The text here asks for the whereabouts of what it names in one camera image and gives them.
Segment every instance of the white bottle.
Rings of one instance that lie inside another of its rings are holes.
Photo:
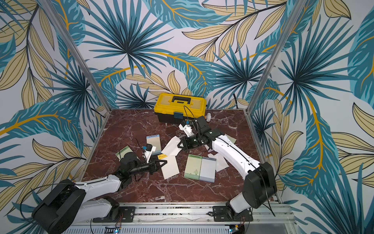
[[[206,121],[210,122],[211,119],[212,119],[212,115],[210,113],[207,113],[206,114]]]

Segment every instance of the wall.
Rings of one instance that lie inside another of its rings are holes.
[[[79,177],[105,111],[45,12],[34,0],[19,2],[0,3],[0,232],[43,233],[21,217],[21,200],[32,222],[53,186],[31,189]],[[53,2],[68,19],[83,19],[75,1]],[[71,21],[73,38],[82,29]]]
[[[295,0],[255,2],[87,1],[79,50],[113,108],[153,108],[162,92],[245,108]]]
[[[373,233],[374,3],[310,3],[251,117],[302,233]]]

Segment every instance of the toolbox handle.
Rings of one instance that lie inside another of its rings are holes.
[[[174,102],[175,100],[186,101],[188,105],[191,102],[191,98],[190,97],[178,97],[178,96],[174,96],[173,99],[171,100],[171,102]]]

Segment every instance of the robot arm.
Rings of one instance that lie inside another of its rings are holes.
[[[226,204],[230,210],[233,210],[231,215],[250,207],[256,209],[277,192],[273,168],[269,163],[262,164],[248,156],[219,129],[211,129],[204,116],[190,122],[195,125],[198,132],[192,135],[191,128],[186,126],[186,122],[182,123],[180,129],[186,129],[188,132],[185,131],[187,137],[181,139],[178,147],[192,149],[208,145],[209,148],[223,155],[238,170],[244,180],[243,191]]]
[[[133,152],[127,153],[121,159],[118,171],[104,178],[77,183],[68,179],[61,181],[34,209],[32,218],[49,234],[60,234],[71,224],[83,220],[103,217],[117,220],[118,202],[110,197],[90,200],[124,189],[132,182],[134,174],[146,171],[153,174],[167,164],[166,160],[150,160],[154,148],[147,144],[146,161],[140,161]]]

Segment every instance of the yellow toolbox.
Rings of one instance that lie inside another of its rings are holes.
[[[180,124],[187,116],[205,116],[205,108],[206,100],[202,97],[162,93],[154,106],[154,113],[160,122]]]

